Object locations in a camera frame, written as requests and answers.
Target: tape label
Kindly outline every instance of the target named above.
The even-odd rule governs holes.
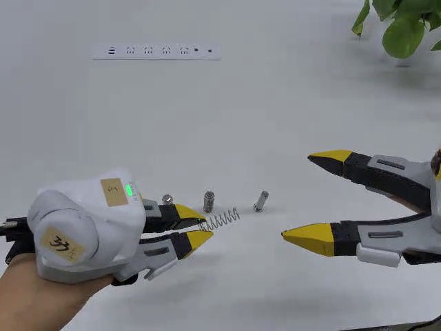
[[[78,262],[80,256],[85,251],[82,245],[65,236],[52,226],[46,230],[41,238],[41,245],[59,257],[73,263]]]
[[[101,186],[109,207],[129,204],[120,178],[101,179]]]

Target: coil spring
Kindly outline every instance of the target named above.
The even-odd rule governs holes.
[[[199,230],[201,231],[213,231],[221,226],[232,223],[233,221],[240,219],[239,213],[236,208],[228,210],[222,214],[218,214],[210,217],[206,222],[199,223]]]

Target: power outlet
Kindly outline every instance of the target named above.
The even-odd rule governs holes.
[[[95,45],[94,60],[220,60],[221,49],[190,43]]]

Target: cable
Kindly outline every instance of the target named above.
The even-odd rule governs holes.
[[[436,322],[439,322],[439,321],[441,321],[441,315],[438,316],[436,319],[434,319],[432,321],[415,325],[415,326],[411,327],[410,329],[408,329],[407,331],[414,331],[414,330],[422,329],[422,328],[425,328],[427,326],[434,325]]]

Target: bolt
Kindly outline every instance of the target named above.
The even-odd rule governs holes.
[[[204,194],[204,212],[209,213],[213,211],[214,207],[214,193],[207,191]]]
[[[254,204],[254,210],[257,212],[261,212],[263,210],[263,205],[265,204],[268,197],[269,197],[268,191],[262,191],[262,193],[259,196],[259,199]]]
[[[6,221],[2,224],[0,224],[0,229],[12,229],[12,228],[16,228],[17,226],[19,226],[19,222],[17,221]]]
[[[163,196],[163,205],[172,205],[173,197],[170,194],[166,194]]]

